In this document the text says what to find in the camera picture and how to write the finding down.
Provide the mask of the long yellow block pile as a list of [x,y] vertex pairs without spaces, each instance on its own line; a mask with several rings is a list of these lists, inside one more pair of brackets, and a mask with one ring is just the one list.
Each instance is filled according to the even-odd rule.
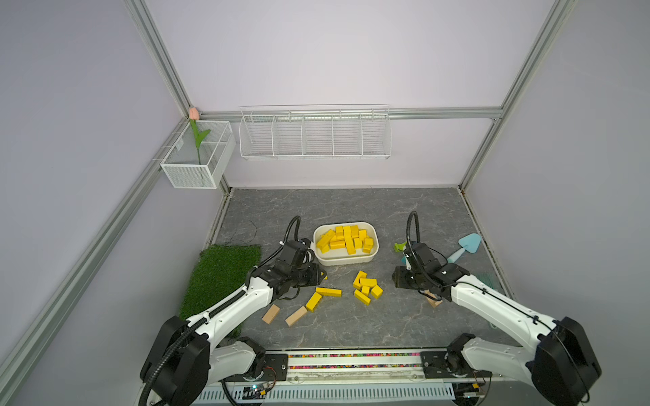
[[341,289],[328,289],[328,288],[316,288],[316,292],[320,294],[321,296],[326,296],[326,297],[336,297],[340,298],[342,296],[342,290]]

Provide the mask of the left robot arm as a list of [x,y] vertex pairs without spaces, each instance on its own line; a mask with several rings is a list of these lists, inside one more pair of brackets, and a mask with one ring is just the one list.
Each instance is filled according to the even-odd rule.
[[227,346],[222,340],[290,289],[317,286],[325,274],[316,262],[311,240],[286,240],[218,304],[188,319],[167,319],[140,370],[143,387],[138,403],[146,405],[155,393],[161,404],[190,405],[210,383],[260,374],[264,348],[250,338]]

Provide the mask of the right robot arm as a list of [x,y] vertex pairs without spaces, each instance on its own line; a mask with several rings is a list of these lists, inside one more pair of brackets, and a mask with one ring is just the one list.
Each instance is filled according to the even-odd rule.
[[405,265],[396,267],[392,276],[396,287],[466,308],[516,341],[509,346],[463,333],[447,347],[445,356],[430,360],[428,368],[457,377],[478,371],[509,377],[534,387],[553,405],[590,401],[602,369],[579,322],[526,308],[467,269],[440,263],[425,243],[407,243],[404,257]]

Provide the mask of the long yellow block diagonal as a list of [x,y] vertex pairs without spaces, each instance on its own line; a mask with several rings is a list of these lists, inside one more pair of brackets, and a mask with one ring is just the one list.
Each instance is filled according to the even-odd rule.
[[336,236],[336,233],[334,230],[328,230],[325,234],[323,234],[318,240],[317,247],[319,250],[322,250],[325,247],[328,247],[331,239]]

